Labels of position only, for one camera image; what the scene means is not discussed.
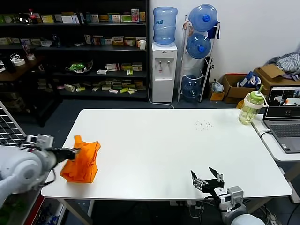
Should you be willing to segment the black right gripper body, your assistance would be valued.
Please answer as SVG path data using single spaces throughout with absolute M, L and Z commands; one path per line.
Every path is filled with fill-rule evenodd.
M 201 191 L 203 193 L 209 193 L 211 195 L 217 195 L 215 189 L 216 188 L 224 188 L 225 183 L 223 180 L 220 179 L 210 179 L 210 180 L 202 180 L 199 179 L 201 182 Z

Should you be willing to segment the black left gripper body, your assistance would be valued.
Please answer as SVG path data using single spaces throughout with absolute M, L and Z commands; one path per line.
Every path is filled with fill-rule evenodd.
M 71 157 L 71 149 L 69 148 L 50 148 L 50 152 L 55 155 L 56 162 L 62 162 Z

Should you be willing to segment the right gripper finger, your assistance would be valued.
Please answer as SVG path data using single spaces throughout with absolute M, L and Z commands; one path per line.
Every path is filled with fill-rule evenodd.
M 210 172 L 213 174 L 214 178 L 210 179 L 209 182 L 215 181 L 215 182 L 224 182 L 223 174 L 219 174 L 215 169 L 209 167 Z
M 190 172 L 192 175 L 193 186 L 195 188 L 202 188 L 203 186 L 206 186 L 206 181 L 198 178 L 192 170 Z

